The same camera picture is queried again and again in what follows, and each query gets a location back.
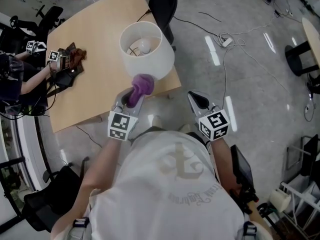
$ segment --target white cylindrical object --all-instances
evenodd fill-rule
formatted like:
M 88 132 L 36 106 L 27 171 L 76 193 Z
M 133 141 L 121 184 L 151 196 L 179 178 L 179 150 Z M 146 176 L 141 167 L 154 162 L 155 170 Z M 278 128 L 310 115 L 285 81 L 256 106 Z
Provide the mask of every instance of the white cylindrical object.
M 282 213 L 287 209 L 291 201 L 291 196 L 277 188 L 272 190 L 269 201 L 279 211 L 279 213 Z
M 127 53 L 134 42 L 145 38 L 158 38 L 158 46 L 142 56 Z M 127 26 L 120 36 L 119 44 L 125 69 L 132 77 L 138 74 L 148 74 L 160 80 L 174 66 L 174 50 L 161 29 L 152 22 L 139 21 Z

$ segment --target person's arm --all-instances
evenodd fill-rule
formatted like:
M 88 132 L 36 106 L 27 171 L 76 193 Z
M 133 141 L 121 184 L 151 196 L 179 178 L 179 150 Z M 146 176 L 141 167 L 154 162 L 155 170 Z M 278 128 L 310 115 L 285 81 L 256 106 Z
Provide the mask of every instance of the person's arm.
M 255 202 L 251 201 L 248 203 L 249 209 L 252 211 L 251 214 L 249 214 L 249 218 L 251 222 L 256 222 L 259 223 L 262 227 L 264 227 L 272 236 L 270 227 L 268 226 L 268 224 L 265 222 L 265 220 L 261 217 L 261 215 L 259 214 Z
M 237 184 L 237 179 L 233 172 L 230 147 L 223 138 L 220 138 L 211 142 L 211 148 L 221 186 L 228 194 L 230 190 L 239 191 L 241 185 Z
M 94 189 L 106 191 L 114 181 L 119 158 L 121 140 L 109 139 L 101 149 L 99 155 L 85 173 L 79 193 L 73 207 L 54 224 L 51 230 L 51 239 L 66 229 L 75 219 L 82 218 L 88 203 L 90 193 Z
M 31 54 L 27 53 L 26 51 L 19 53 L 15 55 L 14 57 L 20 61 L 24 61 L 26 58 L 28 58 Z
M 231 150 L 228 144 L 223 138 L 220 138 L 211 142 L 211 147 L 221 186 L 228 193 L 230 193 L 230 190 L 234 190 L 236 193 L 238 193 L 241 189 L 241 185 L 237 184 L 237 178 L 233 172 Z M 252 211 L 252 213 L 249 215 L 250 220 L 259 223 L 271 234 L 270 228 L 265 220 L 260 216 L 255 202 L 249 202 L 248 206 Z
M 51 69 L 57 69 L 57 63 L 55 61 L 51 62 Z M 35 74 L 28 81 L 22 82 L 21 95 L 30 93 L 34 88 L 36 88 L 49 74 L 50 74 L 49 64 L 45 66 L 39 73 Z

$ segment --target hand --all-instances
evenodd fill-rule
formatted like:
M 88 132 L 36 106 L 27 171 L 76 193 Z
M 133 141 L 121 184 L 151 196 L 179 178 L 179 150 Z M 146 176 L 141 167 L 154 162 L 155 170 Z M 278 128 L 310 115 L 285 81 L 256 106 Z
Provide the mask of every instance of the hand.
M 52 73 L 57 73 L 60 70 L 58 70 L 58 63 L 56 61 L 51 60 L 50 61 L 50 70 Z

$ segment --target brown cloth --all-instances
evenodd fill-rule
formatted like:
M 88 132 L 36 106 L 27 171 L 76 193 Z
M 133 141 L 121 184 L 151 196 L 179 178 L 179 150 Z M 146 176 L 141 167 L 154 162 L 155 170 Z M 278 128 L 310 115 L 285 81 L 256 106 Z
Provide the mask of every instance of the brown cloth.
M 79 65 L 82 60 L 85 60 L 87 56 L 86 50 L 81 50 L 79 48 L 70 51 L 70 69 L 73 69 Z

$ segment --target floor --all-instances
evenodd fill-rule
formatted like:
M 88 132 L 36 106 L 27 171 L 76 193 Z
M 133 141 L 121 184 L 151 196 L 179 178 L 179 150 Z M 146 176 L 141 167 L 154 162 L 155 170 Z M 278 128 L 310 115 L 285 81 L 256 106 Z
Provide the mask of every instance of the floor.
M 63 17 L 69 18 L 98 0 L 59 0 L 64 8 Z M 293 17 L 301 21 L 309 19 L 320 31 L 320 21 L 311 15 L 299 0 L 276 0 L 280 10 L 290 7 Z M 273 7 L 262 0 L 178 0 L 175 13 L 177 18 L 197 23 L 214 33 L 246 32 L 252 28 L 265 26 L 273 17 Z M 205 12 L 211 17 L 199 14 Z M 139 123 L 133 135 L 148 128 L 148 115 L 159 115 L 163 126 L 177 130 L 185 123 L 194 124 L 194 116 L 187 101 L 187 91 L 196 89 L 212 95 L 218 105 L 222 105 L 225 90 L 223 57 L 226 49 L 217 47 L 221 61 L 215 66 L 205 41 L 203 30 L 185 22 L 172 19 L 174 35 L 175 67 L 182 87 L 171 94 L 172 99 L 154 97 L 145 100 L 139 116 Z M 264 33 L 273 43 L 269 47 Z M 225 56 L 226 95 L 233 103 L 238 131 L 231 132 L 225 139 L 231 146 L 236 144 L 249 161 L 255 189 L 261 201 L 268 199 L 272 189 L 277 188 L 283 178 L 283 161 L 287 146 L 301 136 L 313 136 L 320 129 L 320 114 L 315 110 L 311 122 L 304 118 L 304 108 L 309 102 L 306 89 L 307 76 L 295 76 L 286 61 L 286 45 L 294 46 L 293 38 L 300 44 L 306 41 L 301 23 L 289 18 L 274 17 L 265 28 L 240 34 L 235 38 L 245 41 L 244 50 L 258 63 L 247 56 L 240 47 L 235 47 Z M 315 64 L 310 52 L 301 56 L 305 67 Z M 89 137 L 76 126 L 53 134 L 49 117 L 40 119 L 44 146 L 53 171 L 73 162 L 78 172 L 81 160 L 92 159 L 100 150 Z M 107 140 L 107 120 L 80 125 L 97 143 Z M 119 163 L 122 164 L 128 143 L 123 143 Z

